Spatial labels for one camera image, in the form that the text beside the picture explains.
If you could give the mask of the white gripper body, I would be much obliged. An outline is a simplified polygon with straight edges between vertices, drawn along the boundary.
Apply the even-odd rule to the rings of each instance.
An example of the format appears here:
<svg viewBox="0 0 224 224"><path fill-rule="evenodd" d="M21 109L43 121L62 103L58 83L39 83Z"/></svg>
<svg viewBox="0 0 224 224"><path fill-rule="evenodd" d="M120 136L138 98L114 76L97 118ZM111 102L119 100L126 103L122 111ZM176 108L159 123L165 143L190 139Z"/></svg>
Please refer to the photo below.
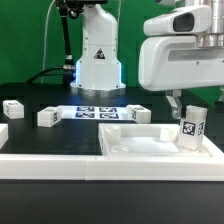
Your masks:
<svg viewBox="0 0 224 224"><path fill-rule="evenodd" d="M198 48L195 36L148 38L138 79L150 91L224 85L224 47Z"/></svg>

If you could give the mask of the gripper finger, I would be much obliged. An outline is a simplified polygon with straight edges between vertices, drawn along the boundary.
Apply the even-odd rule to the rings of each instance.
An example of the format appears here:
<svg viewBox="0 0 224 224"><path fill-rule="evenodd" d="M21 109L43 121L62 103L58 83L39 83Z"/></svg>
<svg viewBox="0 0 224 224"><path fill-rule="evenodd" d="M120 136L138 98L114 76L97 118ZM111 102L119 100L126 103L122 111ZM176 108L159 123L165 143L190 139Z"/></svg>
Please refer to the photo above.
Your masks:
<svg viewBox="0 0 224 224"><path fill-rule="evenodd" d="M215 113L220 122L224 122L224 86L220 87L220 97L215 101Z"/></svg>
<svg viewBox="0 0 224 224"><path fill-rule="evenodd" d="M180 119L182 113L182 104L180 102L181 91L180 90L168 90L166 92L166 98L172 107L172 117L174 119Z"/></svg>

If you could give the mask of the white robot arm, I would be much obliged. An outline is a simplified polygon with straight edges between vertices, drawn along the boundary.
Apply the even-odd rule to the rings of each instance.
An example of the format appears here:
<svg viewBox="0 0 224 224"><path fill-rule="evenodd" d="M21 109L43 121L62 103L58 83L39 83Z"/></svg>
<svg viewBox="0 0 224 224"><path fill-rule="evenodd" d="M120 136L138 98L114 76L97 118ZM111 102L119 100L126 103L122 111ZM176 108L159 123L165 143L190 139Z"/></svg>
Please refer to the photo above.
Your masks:
<svg viewBox="0 0 224 224"><path fill-rule="evenodd" d="M188 88L220 86L224 110L224 0L155 0L175 9L147 20L140 49L138 80L150 91L164 91L175 119ZM82 56L71 86L88 95L123 89L117 60L116 19L96 2L86 2Z"/></svg>

